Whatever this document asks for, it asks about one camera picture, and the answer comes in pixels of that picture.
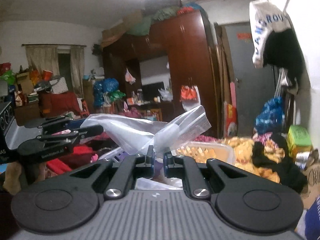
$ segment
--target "orange bag hanging on cabinet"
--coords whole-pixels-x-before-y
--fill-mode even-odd
[[[198,101],[197,91],[192,83],[192,78],[189,78],[190,86],[181,86],[180,101],[193,100]]]

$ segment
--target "metal pivot bolt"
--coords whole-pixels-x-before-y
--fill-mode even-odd
[[[106,195],[111,198],[119,197],[121,194],[122,194],[121,190],[116,188],[111,188],[106,191]]]
[[[209,191],[205,188],[199,188],[196,189],[193,194],[195,194],[197,197],[206,197],[207,195],[209,195]]]

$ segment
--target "orange container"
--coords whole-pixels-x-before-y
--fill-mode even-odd
[[[50,71],[50,70],[42,71],[42,79],[43,80],[49,81],[51,77],[52,77],[52,71]]]

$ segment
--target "paper bag with text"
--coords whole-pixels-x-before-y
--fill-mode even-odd
[[[303,206],[305,209],[309,209],[316,200],[316,197],[320,195],[320,163],[311,165],[303,174],[307,176],[308,187],[300,194]]]

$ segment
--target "red sticker on door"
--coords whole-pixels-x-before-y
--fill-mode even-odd
[[[251,33],[237,33],[238,40],[250,40],[252,39]]]

